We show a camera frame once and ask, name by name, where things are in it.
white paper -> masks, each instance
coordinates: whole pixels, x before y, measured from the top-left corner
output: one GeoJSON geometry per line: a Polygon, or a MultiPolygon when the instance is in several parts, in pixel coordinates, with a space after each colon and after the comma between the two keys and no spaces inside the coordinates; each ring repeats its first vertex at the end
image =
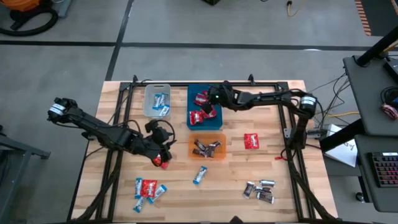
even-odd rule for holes
{"type": "MultiPolygon", "coordinates": [[[[341,128],[334,124],[331,124],[329,126],[327,135],[331,136],[339,130],[341,130],[341,128]]],[[[358,150],[355,145],[355,140],[352,139],[344,144],[335,147],[334,149],[327,151],[325,155],[351,167],[355,167],[357,153],[358,150]]]]}

blue tray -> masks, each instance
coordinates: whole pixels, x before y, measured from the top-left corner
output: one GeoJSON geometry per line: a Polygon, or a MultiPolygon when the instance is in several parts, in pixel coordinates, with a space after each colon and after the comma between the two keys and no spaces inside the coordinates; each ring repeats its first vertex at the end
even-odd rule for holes
{"type": "Polygon", "coordinates": [[[189,85],[187,96],[187,126],[193,131],[200,130],[219,130],[223,125],[223,112],[220,105],[214,106],[217,112],[217,116],[213,119],[204,119],[203,123],[191,125],[189,119],[189,111],[200,111],[200,106],[193,103],[198,93],[202,93],[203,90],[208,90],[209,85],[189,85]]]}

orange vacuum hose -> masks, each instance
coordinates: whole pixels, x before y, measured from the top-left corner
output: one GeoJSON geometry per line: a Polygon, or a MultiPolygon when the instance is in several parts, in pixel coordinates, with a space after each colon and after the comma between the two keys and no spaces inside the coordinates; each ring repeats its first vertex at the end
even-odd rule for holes
{"type": "Polygon", "coordinates": [[[11,10],[25,12],[36,8],[41,0],[0,0],[0,2],[11,10]]]}

wooden tabletop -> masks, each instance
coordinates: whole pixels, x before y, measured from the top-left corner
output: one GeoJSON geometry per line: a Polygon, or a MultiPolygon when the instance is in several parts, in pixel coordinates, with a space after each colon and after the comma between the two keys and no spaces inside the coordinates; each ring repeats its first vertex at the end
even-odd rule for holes
{"type": "MultiPolygon", "coordinates": [[[[286,82],[289,83],[289,88],[305,89],[301,80],[286,82]]],[[[114,113],[119,84],[120,82],[104,83],[96,114],[98,119],[107,122],[114,113]]],[[[253,93],[274,91],[268,87],[237,89],[253,93]]],[[[178,140],[170,150],[173,159],[167,170],[162,170],[154,167],[144,156],[124,153],[114,222],[229,222],[235,215],[244,222],[297,221],[287,163],[275,160],[284,148],[276,106],[260,106],[237,113],[223,108],[224,125],[219,132],[226,135],[226,159],[193,161],[188,156],[188,150],[192,149],[188,148],[191,131],[186,124],[187,87],[172,87],[171,101],[172,116],[167,120],[173,124],[178,140]],[[244,149],[245,133],[258,133],[260,149],[244,149]],[[200,185],[195,185],[192,180],[200,166],[207,166],[208,172],[200,185]],[[164,184],[168,188],[154,205],[146,203],[141,213],[132,210],[137,202],[134,199],[136,177],[158,180],[158,185],[164,184]],[[275,188],[272,189],[275,197],[273,205],[255,199],[254,194],[250,199],[243,198],[246,182],[258,183],[260,179],[276,181],[275,188]]],[[[149,121],[143,115],[143,106],[144,88],[139,87],[134,90],[129,119],[136,119],[141,129],[149,121]]],[[[318,145],[311,140],[308,143],[318,145]]],[[[99,144],[91,142],[87,153],[97,148],[99,144]]],[[[303,155],[311,190],[320,203],[332,215],[337,216],[321,151],[307,147],[303,150],[303,155]]],[[[103,149],[85,161],[72,218],[80,216],[98,193],[105,158],[106,150],[103,149]]],[[[306,211],[304,194],[300,197],[306,211]]],[[[107,211],[106,201],[104,215],[107,211]]]]}

black floor line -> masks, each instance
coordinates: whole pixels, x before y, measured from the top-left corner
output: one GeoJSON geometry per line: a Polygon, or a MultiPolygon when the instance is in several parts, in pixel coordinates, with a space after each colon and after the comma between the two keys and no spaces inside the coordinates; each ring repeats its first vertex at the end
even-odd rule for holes
{"type": "Polygon", "coordinates": [[[114,47],[115,42],[0,40],[0,45],[114,47]]]}
{"type": "Polygon", "coordinates": [[[119,51],[121,48],[121,44],[123,41],[124,33],[126,32],[127,23],[129,22],[130,12],[132,8],[132,3],[134,0],[129,0],[127,3],[126,11],[124,12],[124,17],[122,21],[122,25],[120,26],[118,39],[116,41],[116,46],[113,49],[111,61],[109,63],[108,71],[106,72],[105,81],[111,81],[113,76],[113,71],[116,66],[116,61],[118,60],[119,51]]]}
{"type": "Polygon", "coordinates": [[[122,47],[170,48],[170,49],[254,49],[254,50],[337,50],[367,51],[371,47],[362,46],[321,46],[321,45],[269,45],[269,44],[196,44],[196,43],[122,43],[122,47]]]}

